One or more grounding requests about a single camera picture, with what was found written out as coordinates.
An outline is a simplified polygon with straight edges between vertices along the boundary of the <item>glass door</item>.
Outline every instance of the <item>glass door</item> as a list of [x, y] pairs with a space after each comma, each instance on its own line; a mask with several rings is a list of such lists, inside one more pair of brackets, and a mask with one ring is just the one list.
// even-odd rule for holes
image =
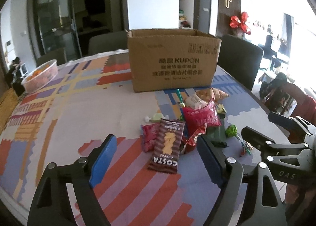
[[41, 54], [65, 48], [67, 60], [81, 57], [69, 0], [35, 0], [35, 28]]

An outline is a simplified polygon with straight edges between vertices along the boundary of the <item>tablecloth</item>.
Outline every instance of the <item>tablecloth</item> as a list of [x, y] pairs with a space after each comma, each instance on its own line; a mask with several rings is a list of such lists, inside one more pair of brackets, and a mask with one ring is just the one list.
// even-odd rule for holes
[[[27, 214], [49, 162], [72, 164], [114, 134], [117, 151], [94, 188], [111, 224], [203, 224], [220, 189], [209, 178], [197, 150], [180, 156], [176, 175], [147, 170], [151, 153], [141, 150], [140, 125], [145, 116], [162, 112], [171, 120], [180, 117], [175, 90], [135, 93], [131, 78], [128, 53], [97, 55], [62, 67], [47, 86], [22, 100], [0, 135], [0, 186], [13, 205]], [[235, 124], [240, 132], [250, 126], [278, 143], [287, 143], [252, 96], [220, 67], [212, 87], [230, 95], [223, 101], [226, 127]], [[197, 89], [201, 88], [180, 91], [186, 98]], [[260, 161], [257, 150], [240, 157], [236, 138], [227, 144], [226, 156], [243, 164]], [[245, 187], [240, 189], [236, 210], [242, 205]], [[73, 188], [67, 188], [76, 221], [84, 225]]]

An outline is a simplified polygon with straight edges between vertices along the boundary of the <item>silver bolt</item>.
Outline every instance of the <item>silver bolt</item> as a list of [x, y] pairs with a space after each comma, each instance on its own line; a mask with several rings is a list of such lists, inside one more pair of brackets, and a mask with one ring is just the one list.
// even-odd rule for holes
[[80, 158], [78, 159], [78, 163], [79, 163], [79, 164], [83, 164], [83, 163], [85, 163], [86, 161], [87, 161], [87, 158], [84, 157], [84, 156], [82, 156], [82, 157], [80, 157]]
[[230, 164], [234, 164], [236, 162], [236, 159], [233, 158], [233, 157], [229, 157], [227, 158], [227, 161], [230, 163]]
[[259, 166], [260, 166], [262, 169], [267, 168], [267, 165], [266, 165], [266, 163], [264, 163], [264, 162], [260, 162], [260, 163], [259, 163]]
[[49, 163], [48, 165], [47, 165], [47, 168], [48, 169], [53, 169], [55, 167], [55, 163]]

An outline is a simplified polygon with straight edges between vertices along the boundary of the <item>heart balloon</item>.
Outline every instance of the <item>heart balloon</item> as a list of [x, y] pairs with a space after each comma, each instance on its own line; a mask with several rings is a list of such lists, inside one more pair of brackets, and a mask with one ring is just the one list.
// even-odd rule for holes
[[251, 29], [245, 23], [240, 24], [240, 29], [248, 35], [251, 34]]
[[232, 17], [230, 17], [230, 27], [231, 28], [238, 28], [238, 26], [240, 25], [240, 20], [236, 15], [233, 15]]
[[242, 12], [241, 13], [241, 22], [245, 23], [249, 18], [249, 15], [247, 14], [247, 12]]

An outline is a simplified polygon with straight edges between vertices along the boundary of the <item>plastic basket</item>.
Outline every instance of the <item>plastic basket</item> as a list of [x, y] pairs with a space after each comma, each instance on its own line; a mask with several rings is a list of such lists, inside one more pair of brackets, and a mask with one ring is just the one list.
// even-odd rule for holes
[[48, 68], [46, 68], [44, 71], [42, 71], [39, 75], [35, 76], [33, 79], [27, 81], [27, 77], [23, 79], [22, 85], [24, 86], [27, 93], [31, 94], [48, 83], [50, 83], [58, 74], [58, 68], [57, 68], [57, 60], [50, 60], [41, 66], [37, 67], [34, 71], [32, 71], [28, 76], [32, 75], [36, 70], [42, 69], [46, 65], [49, 65]]

